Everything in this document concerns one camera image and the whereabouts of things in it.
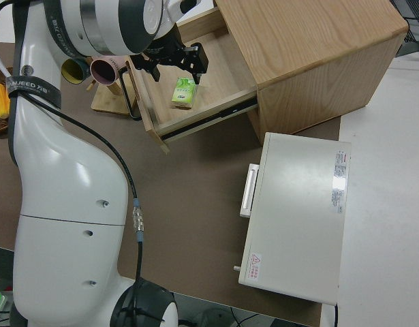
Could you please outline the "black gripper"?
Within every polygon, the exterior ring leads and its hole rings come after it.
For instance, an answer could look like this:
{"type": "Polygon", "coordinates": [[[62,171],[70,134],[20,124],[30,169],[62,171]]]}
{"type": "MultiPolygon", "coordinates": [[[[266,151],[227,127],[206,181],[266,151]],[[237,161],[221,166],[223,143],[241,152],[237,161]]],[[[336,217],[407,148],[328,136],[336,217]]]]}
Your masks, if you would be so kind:
{"type": "Polygon", "coordinates": [[[130,55],[129,58],[137,70],[144,70],[153,77],[155,82],[160,79],[156,61],[163,65],[176,65],[183,61],[183,70],[192,75],[197,85],[199,85],[202,75],[207,73],[208,57],[203,45],[194,43],[190,47],[185,47],[181,35],[178,33],[167,33],[152,41],[144,54],[149,59],[146,59],[142,54],[130,55]]]}

